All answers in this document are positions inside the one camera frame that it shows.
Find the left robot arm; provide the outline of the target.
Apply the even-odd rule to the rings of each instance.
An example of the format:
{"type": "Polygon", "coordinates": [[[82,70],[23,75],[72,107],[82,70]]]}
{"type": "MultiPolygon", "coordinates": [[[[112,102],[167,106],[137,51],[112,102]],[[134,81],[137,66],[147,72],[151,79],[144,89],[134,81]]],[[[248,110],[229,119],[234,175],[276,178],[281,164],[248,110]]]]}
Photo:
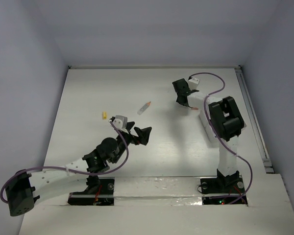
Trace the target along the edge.
{"type": "Polygon", "coordinates": [[[129,145],[147,145],[151,127],[140,129],[134,122],[122,122],[113,117],[109,121],[117,132],[115,138],[105,138],[92,152],[64,166],[41,166],[23,169],[8,179],[0,190],[0,199],[6,203],[11,217],[23,215],[35,205],[64,193],[72,192],[81,182],[83,193],[98,193],[100,175],[110,174],[110,164],[116,164],[125,155],[129,145]]]}

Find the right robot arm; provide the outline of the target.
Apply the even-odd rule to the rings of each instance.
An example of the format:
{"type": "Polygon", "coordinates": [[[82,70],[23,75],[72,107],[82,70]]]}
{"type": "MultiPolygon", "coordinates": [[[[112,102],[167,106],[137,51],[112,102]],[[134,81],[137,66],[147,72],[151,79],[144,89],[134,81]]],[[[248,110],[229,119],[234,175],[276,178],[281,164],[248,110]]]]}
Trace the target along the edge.
{"type": "Polygon", "coordinates": [[[245,122],[233,97],[218,98],[199,90],[199,80],[184,78],[172,83],[180,105],[200,110],[200,120],[210,142],[219,143],[217,176],[201,179],[204,194],[229,193],[241,181],[237,167],[237,144],[245,122]]]}

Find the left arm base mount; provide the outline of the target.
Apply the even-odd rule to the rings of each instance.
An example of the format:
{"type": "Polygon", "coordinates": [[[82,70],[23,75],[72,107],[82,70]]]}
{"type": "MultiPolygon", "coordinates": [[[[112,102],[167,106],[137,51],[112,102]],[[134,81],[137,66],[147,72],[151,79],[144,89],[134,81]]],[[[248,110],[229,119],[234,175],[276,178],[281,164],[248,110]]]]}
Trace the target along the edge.
{"type": "Polygon", "coordinates": [[[99,178],[100,182],[94,187],[82,192],[69,194],[67,203],[71,206],[113,206],[115,178],[99,178]]]}

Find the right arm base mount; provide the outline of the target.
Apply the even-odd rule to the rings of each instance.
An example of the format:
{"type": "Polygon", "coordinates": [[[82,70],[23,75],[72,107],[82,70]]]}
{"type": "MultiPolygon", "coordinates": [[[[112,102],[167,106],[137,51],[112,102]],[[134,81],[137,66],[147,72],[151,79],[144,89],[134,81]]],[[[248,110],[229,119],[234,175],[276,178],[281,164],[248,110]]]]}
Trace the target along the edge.
{"type": "Polygon", "coordinates": [[[202,195],[203,205],[248,204],[241,179],[233,184],[223,186],[217,178],[202,178],[197,191],[202,195]]]}

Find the yellow eraser block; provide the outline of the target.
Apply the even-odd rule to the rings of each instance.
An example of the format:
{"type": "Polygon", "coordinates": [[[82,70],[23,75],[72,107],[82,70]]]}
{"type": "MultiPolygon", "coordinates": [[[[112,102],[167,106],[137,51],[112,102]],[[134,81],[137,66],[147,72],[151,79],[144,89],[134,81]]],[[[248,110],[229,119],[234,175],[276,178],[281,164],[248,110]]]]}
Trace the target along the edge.
{"type": "Polygon", "coordinates": [[[107,113],[106,112],[102,112],[102,119],[107,119],[107,113]]]}

